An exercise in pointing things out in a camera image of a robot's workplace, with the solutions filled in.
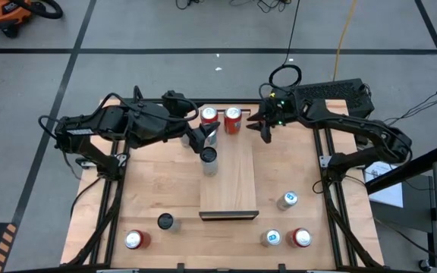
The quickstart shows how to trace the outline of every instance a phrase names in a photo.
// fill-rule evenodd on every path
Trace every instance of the black ring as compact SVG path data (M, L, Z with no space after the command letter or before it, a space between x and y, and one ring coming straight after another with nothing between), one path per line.
M293 86L296 86L296 85L300 84L301 78L302 78L302 76L301 76L301 69L297 65L294 65L294 64L283 64L282 66L274 69L274 71L269 75L269 84L271 84L272 87L278 87L277 85L275 85L272 82L272 79L274 78L274 75L276 75L276 73L278 73L279 71L281 71L281 70L283 70L285 68L293 68L296 71L296 73L297 73L296 81L293 84L288 85L286 87L293 87Z

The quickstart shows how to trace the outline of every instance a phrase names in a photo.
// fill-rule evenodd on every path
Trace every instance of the red soda can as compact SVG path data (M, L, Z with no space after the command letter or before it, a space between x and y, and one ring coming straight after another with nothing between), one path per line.
M297 228L286 233L286 242L291 247L307 247L311 244L311 234L306 228Z
M242 111L236 107L225 110L224 128L228 134L238 133L241 129Z
M212 122L219 120L219 113L217 113L215 108L207 107L202 110L200 119L202 120L202 124L211 124Z
M151 244L151 236L144 231L129 231L124 242L128 249L143 249Z

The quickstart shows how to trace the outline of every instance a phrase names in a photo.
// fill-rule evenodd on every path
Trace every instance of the soda can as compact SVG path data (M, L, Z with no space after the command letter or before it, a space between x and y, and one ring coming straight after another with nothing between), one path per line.
M211 132L211 134L205 139L205 147L217 148L217 130Z
M202 124L211 124L219 120L219 113L217 113L215 108L207 107L202 110L200 119L202 120Z
M171 214L163 213L158 217L158 226L164 231L177 233L180 231L181 222L180 220L174 218Z
M277 246L281 242L281 235L279 231L270 229L261 234L261 244L263 246Z
M297 194L294 191L288 191L287 193L279 197L276 205L278 206L278 209L285 211L286 209L289 209L290 207L296 205L296 203Z
M205 147L200 153L202 161L203 174L206 176L214 176L219 171L219 163L217 160L217 151L212 147Z
M147 248L151 244L151 236L144 231L129 231L124 243L128 249Z
M230 107L225 110L224 128L229 134L238 133L241 129L242 111L236 107Z
M180 142L184 148L190 148L190 138L186 134L180 137Z
M311 234L306 228L297 228L286 234L286 242L291 247L307 247L311 244Z

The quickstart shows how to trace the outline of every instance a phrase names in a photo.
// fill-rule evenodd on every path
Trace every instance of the wooden block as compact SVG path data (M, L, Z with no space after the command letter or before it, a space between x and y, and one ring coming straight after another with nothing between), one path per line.
M239 133L227 134L223 124L217 130L218 173L200 181L200 217L203 220L254 219L256 206L251 130L246 130L249 113L242 114Z

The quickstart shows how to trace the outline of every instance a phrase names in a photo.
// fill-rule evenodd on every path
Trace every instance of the orange vacuum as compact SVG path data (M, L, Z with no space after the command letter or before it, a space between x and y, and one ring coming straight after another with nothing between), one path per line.
M47 3L55 12L47 12L41 2L31 0L0 0L0 29L10 38L18 35L21 24L26 23L32 14L48 19L59 19L63 11L54 0L41 0Z

